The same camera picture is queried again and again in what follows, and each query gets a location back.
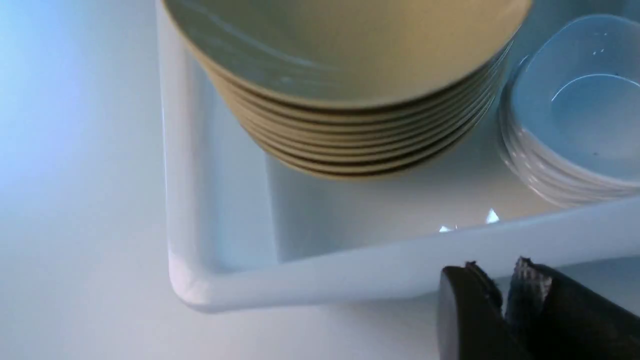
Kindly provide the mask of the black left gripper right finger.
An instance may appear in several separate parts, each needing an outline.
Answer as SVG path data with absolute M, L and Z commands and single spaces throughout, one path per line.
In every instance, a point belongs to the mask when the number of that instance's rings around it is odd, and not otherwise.
M 521 257 L 505 320 L 536 360 L 637 360 L 638 315 L 550 266 Z

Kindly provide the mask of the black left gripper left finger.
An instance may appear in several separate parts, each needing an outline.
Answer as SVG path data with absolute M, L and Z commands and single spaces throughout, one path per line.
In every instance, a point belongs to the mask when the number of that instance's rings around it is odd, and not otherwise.
M 532 360 L 502 313 L 503 294 L 476 262 L 442 268 L 437 340 L 441 360 Z

